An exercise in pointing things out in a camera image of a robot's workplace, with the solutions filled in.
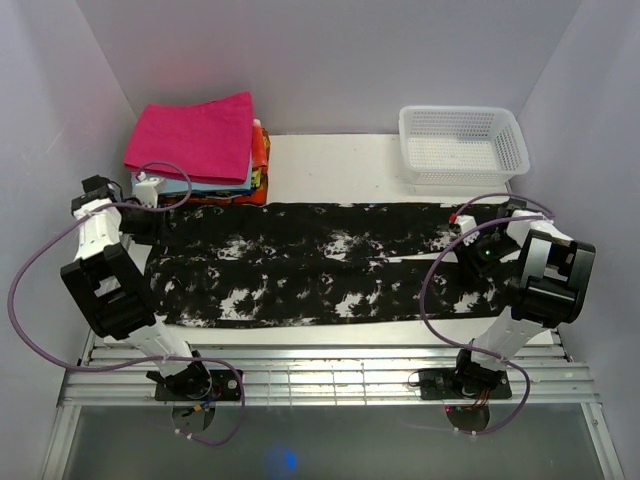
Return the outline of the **folded orange patterned cloth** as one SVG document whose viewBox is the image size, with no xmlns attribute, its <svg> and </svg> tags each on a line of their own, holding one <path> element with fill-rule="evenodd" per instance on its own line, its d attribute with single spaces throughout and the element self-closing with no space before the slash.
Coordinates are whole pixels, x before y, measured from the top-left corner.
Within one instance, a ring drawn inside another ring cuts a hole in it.
<svg viewBox="0 0 640 480">
<path fill-rule="evenodd" d="M 239 195 L 214 196 L 213 194 L 191 194 L 188 204 L 193 205 L 251 205 L 267 203 L 268 167 L 271 141 L 268 131 L 258 119 L 253 120 L 252 140 L 252 189 Z"/>
</svg>

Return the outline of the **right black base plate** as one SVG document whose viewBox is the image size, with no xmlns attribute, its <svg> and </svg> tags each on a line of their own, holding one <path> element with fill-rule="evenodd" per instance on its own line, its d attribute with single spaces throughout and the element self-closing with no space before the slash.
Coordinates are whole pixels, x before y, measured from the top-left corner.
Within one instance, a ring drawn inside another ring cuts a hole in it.
<svg viewBox="0 0 640 480">
<path fill-rule="evenodd" d="M 417 386 L 422 400 L 476 400 L 483 394 L 489 399 L 512 398 L 512 390 L 504 371 L 488 375 L 467 375 L 455 368 L 427 368 L 417 371 Z"/>
</svg>

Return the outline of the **folded pink cloth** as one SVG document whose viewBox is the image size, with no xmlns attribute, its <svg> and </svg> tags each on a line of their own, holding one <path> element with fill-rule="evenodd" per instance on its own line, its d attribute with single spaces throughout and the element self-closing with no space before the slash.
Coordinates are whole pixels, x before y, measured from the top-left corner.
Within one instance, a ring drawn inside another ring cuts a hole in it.
<svg viewBox="0 0 640 480">
<path fill-rule="evenodd" d="M 179 178 L 178 166 L 192 181 L 242 184 L 250 171 L 254 109 L 241 92 L 188 106 L 149 104 L 141 113 L 123 163 Z"/>
</svg>

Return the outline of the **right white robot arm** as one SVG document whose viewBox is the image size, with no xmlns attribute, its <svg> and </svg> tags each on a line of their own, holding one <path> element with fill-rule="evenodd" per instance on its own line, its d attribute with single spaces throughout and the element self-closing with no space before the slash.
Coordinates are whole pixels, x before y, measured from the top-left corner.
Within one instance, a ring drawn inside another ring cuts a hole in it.
<svg viewBox="0 0 640 480">
<path fill-rule="evenodd" d="M 505 362 L 529 340 L 577 319 L 596 257 L 593 245 L 563 234 L 524 200 L 502 203 L 497 218 L 500 224 L 481 230 L 472 215 L 450 217 L 464 237 L 454 248 L 463 280 L 484 280 L 509 261 L 514 267 L 502 312 L 456 358 L 451 383 L 466 398 L 487 398 L 506 382 Z"/>
</svg>

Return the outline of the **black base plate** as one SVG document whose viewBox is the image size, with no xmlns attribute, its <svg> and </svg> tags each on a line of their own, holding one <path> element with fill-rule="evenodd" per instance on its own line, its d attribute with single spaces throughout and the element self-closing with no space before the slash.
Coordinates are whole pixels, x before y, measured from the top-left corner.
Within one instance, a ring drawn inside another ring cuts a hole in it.
<svg viewBox="0 0 640 480">
<path fill-rule="evenodd" d="M 417 386 L 422 400 L 476 400 L 483 394 L 489 399 L 512 398 L 512 390 L 504 371 L 488 375 L 467 375 L 455 368 L 427 368 L 417 371 Z"/>
<path fill-rule="evenodd" d="M 209 370 L 212 379 L 212 394 L 217 401 L 229 402 L 239 401 L 241 398 L 240 385 L 236 376 L 230 371 L 225 369 L 210 369 Z M 179 395 L 171 392 L 165 386 L 157 384 L 153 399 L 156 401 L 192 401 L 196 402 L 195 398 L 190 398 L 185 395 Z"/>
</svg>

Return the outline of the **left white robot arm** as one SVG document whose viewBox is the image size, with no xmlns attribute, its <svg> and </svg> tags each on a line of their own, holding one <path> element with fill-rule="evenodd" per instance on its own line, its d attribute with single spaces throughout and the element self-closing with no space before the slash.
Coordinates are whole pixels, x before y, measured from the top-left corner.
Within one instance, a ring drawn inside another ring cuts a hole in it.
<svg viewBox="0 0 640 480">
<path fill-rule="evenodd" d="M 149 379 L 180 398 L 200 400 L 211 393 L 212 376 L 199 353 L 156 315 L 158 302 L 128 251 L 130 238 L 152 233 L 148 210 L 158 206 L 164 184 L 141 174 L 128 202 L 144 209 L 129 211 L 115 206 L 125 201 L 116 183 L 99 175 L 83 180 L 83 194 L 71 201 L 73 217 L 84 221 L 78 249 L 60 275 L 97 336 L 124 341 L 151 357 L 157 370 L 147 373 Z"/>
</svg>

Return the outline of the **white plastic basket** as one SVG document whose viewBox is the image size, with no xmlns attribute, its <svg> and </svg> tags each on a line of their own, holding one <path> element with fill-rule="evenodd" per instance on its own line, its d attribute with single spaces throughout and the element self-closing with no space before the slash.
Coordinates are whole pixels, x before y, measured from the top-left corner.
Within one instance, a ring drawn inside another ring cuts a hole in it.
<svg viewBox="0 0 640 480">
<path fill-rule="evenodd" d="M 403 175 L 414 185 L 501 187 L 530 170 L 520 126 L 504 108 L 406 106 L 398 128 Z"/>
</svg>

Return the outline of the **folded light blue cloth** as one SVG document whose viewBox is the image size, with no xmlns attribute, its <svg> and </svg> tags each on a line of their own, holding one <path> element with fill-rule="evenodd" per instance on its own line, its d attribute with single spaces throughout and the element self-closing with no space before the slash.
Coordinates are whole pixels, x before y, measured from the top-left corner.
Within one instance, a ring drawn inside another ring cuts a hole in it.
<svg viewBox="0 0 640 480">
<path fill-rule="evenodd" d="M 239 195 L 243 193 L 250 192 L 252 189 L 252 168 L 249 167 L 247 170 L 246 179 L 243 183 L 236 185 L 226 185 L 226 184 L 207 184 L 207 183 L 192 183 L 192 193 L 193 194 L 213 194 L 214 196 L 225 196 L 225 195 Z M 170 195 L 170 194 L 183 194 L 187 192 L 187 182 L 184 180 L 175 180 L 175 179 L 165 179 L 165 187 L 162 190 L 162 194 Z"/>
</svg>

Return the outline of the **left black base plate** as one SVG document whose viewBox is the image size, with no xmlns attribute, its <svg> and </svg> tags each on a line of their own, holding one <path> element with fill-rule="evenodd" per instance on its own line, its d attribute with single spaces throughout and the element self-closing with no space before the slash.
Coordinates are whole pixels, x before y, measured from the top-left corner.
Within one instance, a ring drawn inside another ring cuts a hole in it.
<svg viewBox="0 0 640 480">
<path fill-rule="evenodd" d="M 212 394 L 217 401 L 229 402 L 239 401 L 241 398 L 240 385 L 236 376 L 230 371 L 225 369 L 210 369 L 209 370 L 212 379 Z M 156 401 L 192 401 L 196 402 L 195 398 L 190 398 L 185 395 L 179 395 L 171 392 L 165 386 L 157 384 L 153 399 Z"/>
</svg>

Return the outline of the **black white patterned trousers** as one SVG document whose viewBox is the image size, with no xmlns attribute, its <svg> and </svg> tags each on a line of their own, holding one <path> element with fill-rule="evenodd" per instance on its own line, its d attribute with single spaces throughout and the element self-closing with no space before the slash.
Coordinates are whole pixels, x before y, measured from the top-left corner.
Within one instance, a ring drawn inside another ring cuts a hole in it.
<svg viewBox="0 0 640 480">
<path fill-rule="evenodd" d="M 463 280 L 449 207 L 203 205 L 167 214 L 144 268 L 169 325 L 271 328 L 497 315 L 513 262 Z"/>
</svg>

